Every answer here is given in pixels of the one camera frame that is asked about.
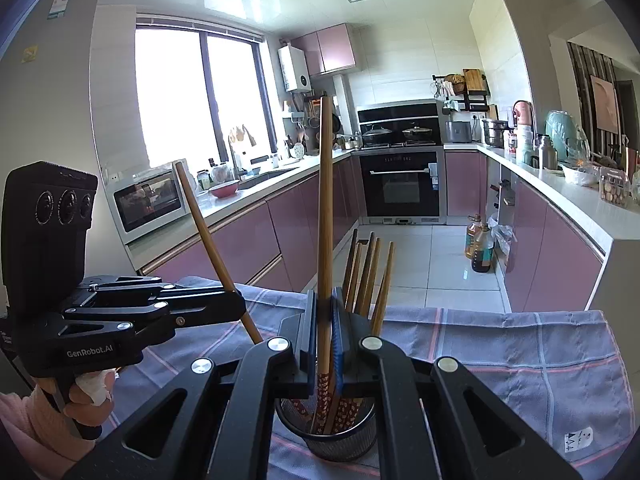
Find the camera lens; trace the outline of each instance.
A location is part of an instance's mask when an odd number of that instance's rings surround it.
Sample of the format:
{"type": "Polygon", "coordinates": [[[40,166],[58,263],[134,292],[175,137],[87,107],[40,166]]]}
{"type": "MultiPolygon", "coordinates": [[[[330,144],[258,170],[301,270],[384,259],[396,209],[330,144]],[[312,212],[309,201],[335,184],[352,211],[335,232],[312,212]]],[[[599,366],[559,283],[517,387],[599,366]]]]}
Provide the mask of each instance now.
{"type": "Polygon", "coordinates": [[[91,212],[91,197],[89,195],[85,195],[82,197],[82,202],[80,202],[80,216],[82,218],[87,218],[90,212],[91,212]]]}
{"type": "Polygon", "coordinates": [[[40,195],[36,204],[36,220],[38,224],[46,224],[53,213],[53,196],[49,191],[40,195]]]}
{"type": "Polygon", "coordinates": [[[76,214],[76,194],[73,191],[65,191],[58,202],[58,218],[61,224],[68,224],[76,214]]]}

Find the white water heater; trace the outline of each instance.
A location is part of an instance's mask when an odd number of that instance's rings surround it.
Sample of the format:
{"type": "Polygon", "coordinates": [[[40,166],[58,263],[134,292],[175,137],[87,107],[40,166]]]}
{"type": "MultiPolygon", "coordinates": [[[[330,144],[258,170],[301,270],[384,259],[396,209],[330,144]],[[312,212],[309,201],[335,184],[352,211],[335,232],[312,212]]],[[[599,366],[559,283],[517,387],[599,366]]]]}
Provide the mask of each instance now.
{"type": "Polygon", "coordinates": [[[278,50],[278,56],[287,92],[311,92],[304,51],[287,45],[278,50]]]}

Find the pink sleeve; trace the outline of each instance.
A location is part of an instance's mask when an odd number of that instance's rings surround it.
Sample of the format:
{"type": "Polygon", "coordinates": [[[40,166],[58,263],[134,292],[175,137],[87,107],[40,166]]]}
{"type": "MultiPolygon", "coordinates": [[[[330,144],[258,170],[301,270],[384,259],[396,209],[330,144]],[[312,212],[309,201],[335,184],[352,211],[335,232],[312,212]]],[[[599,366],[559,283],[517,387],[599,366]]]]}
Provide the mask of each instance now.
{"type": "Polygon", "coordinates": [[[93,442],[73,437],[63,417],[37,387],[30,397],[0,394],[0,419],[31,468],[41,477],[58,480],[93,442]]]}

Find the white countertop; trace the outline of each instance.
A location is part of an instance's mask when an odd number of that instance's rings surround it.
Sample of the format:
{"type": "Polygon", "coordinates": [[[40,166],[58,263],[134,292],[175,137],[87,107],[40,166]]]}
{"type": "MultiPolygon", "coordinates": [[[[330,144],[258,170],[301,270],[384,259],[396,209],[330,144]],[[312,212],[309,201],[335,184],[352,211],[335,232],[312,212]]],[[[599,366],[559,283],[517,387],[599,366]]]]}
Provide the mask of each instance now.
{"type": "MultiPolygon", "coordinates": [[[[353,150],[334,150],[334,162],[347,158],[353,150]]],[[[278,170],[294,168],[281,176],[265,180],[249,189],[238,190],[227,198],[216,198],[206,193],[198,196],[198,204],[205,222],[211,226],[236,211],[257,202],[267,195],[317,171],[320,167],[319,156],[305,156],[299,162],[280,165],[278,170]]],[[[193,217],[188,214],[155,231],[134,240],[127,246],[131,262],[136,270],[141,269],[165,252],[173,249],[197,233],[193,217]]]]}
{"type": "Polygon", "coordinates": [[[505,156],[504,150],[484,144],[445,144],[444,149],[478,150],[500,162],[553,202],[579,225],[605,254],[609,253],[614,240],[640,240],[640,206],[631,203],[631,200],[626,209],[604,202],[599,197],[598,189],[569,184],[564,176],[516,162],[515,156],[505,156]]]}

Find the window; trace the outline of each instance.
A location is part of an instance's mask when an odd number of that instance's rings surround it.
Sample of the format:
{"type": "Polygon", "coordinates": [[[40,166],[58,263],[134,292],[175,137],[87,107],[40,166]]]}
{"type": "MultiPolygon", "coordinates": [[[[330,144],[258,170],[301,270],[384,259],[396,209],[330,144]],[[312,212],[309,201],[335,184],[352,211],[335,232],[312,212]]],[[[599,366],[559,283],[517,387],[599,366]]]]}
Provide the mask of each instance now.
{"type": "Polygon", "coordinates": [[[138,105],[149,163],[185,158],[191,173],[229,160],[226,140],[236,127],[256,145],[250,158],[274,151],[258,44],[206,32],[136,30],[138,105]]]}

